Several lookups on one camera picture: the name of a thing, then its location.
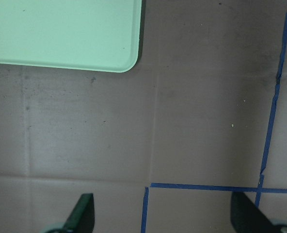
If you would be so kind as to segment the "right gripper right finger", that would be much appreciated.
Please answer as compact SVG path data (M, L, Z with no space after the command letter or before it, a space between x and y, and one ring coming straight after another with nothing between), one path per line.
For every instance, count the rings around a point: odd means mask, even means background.
M231 194L230 221L237 233L287 233L287 224L273 224L243 192Z

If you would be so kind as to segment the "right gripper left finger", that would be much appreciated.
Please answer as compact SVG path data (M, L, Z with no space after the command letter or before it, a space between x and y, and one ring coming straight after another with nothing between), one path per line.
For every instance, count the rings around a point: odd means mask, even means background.
M95 227L95 204L93 193L82 194L61 227L45 233L92 233Z

